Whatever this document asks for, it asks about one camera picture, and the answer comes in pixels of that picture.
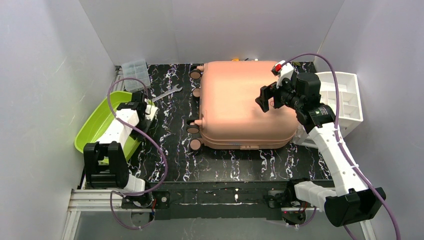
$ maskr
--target white plastic bin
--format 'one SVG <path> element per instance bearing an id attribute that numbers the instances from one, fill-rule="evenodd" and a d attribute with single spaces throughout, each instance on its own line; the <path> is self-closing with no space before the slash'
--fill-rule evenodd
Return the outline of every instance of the white plastic bin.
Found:
<path id="1" fill-rule="evenodd" d="M 330 71 L 319 72 L 321 81 L 321 102 L 329 105 L 336 114 L 336 87 Z M 356 74 L 336 71 L 340 101 L 339 121 L 342 137 L 346 137 L 364 120 L 362 115 L 361 98 Z M 305 129 L 299 124 L 293 143 L 307 147 L 317 148 L 314 141 L 306 134 Z"/>
<path id="2" fill-rule="evenodd" d="M 136 78 L 141 80 L 147 88 L 150 88 L 150 78 L 147 70 L 147 64 L 144 59 L 122 64 L 122 73 L 124 78 Z M 125 90 L 130 93 L 140 91 L 144 86 L 136 80 L 124 80 Z"/>

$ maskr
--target suitcase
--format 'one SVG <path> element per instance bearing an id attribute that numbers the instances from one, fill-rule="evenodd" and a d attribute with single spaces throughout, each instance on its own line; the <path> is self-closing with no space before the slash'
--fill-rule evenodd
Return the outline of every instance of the suitcase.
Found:
<path id="1" fill-rule="evenodd" d="M 212 149 L 277 149 L 286 145 L 299 125 L 293 109 L 270 107 L 262 112 L 255 98 L 260 88 L 278 80 L 275 61 L 213 61 L 195 66 L 189 75 L 200 80 L 193 90 L 199 98 L 199 118 L 187 121 L 186 131 L 199 133 L 189 146 Z"/>

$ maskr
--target lime green plastic basin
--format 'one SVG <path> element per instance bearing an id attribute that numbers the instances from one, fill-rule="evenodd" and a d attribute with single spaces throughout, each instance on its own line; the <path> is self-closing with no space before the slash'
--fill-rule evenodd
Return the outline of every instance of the lime green plastic basin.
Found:
<path id="1" fill-rule="evenodd" d="M 132 94 L 126 91 L 112 92 L 110 94 L 110 102 L 112 103 L 113 109 L 116 111 L 120 103 L 131 101 L 131 96 Z M 84 146 L 87 143 L 95 143 L 96 140 L 106 132 L 113 120 L 114 116 L 109 109 L 108 100 L 105 98 L 87 119 L 81 130 L 79 130 L 74 141 L 75 148 L 82 153 Z M 131 158 L 139 145 L 139 141 L 134 140 L 132 137 L 128 138 L 123 147 L 123 153 L 127 161 Z M 105 158 L 101 163 L 109 164 L 109 160 Z"/>

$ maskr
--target wrench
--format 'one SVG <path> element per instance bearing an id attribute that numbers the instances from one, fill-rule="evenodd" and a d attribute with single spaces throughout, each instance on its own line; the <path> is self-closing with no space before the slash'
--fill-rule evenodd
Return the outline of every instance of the wrench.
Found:
<path id="1" fill-rule="evenodd" d="M 154 102 L 156 102 L 157 100 L 159 100 L 159 99 L 163 99 L 164 97 L 166 97 L 166 96 L 168 96 L 168 95 L 170 95 L 170 94 L 173 94 L 173 93 L 176 93 L 176 92 L 179 92 L 179 91 L 181 91 L 183 89 L 183 87 L 178 87 L 178 84 L 177 85 L 175 85 L 171 90 L 168 90 L 168 91 L 166 91 L 165 93 L 162 93 L 161 95 L 159 95 L 159 96 L 157 96 L 157 97 L 154 97 L 151 101 L 154 103 Z"/>

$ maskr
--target black marble tabletop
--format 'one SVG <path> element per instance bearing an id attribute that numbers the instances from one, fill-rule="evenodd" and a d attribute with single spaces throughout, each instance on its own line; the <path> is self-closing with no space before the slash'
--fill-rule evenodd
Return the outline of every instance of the black marble tabletop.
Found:
<path id="1" fill-rule="evenodd" d="M 189 77 L 190 64 L 150 65 L 151 94 L 160 94 L 179 84 L 182 91 L 155 104 L 157 120 L 148 134 L 160 145 L 168 163 L 168 182 L 285 181 L 292 178 L 331 179 L 330 172 L 315 148 L 289 143 L 279 149 L 215 150 L 202 146 L 190 151 L 191 134 L 186 119 L 199 115 L 192 90 L 200 80 Z M 297 72 L 315 73 L 312 62 L 293 64 Z M 129 161 L 136 177 L 156 182 L 164 173 L 158 151 L 145 139 Z"/>

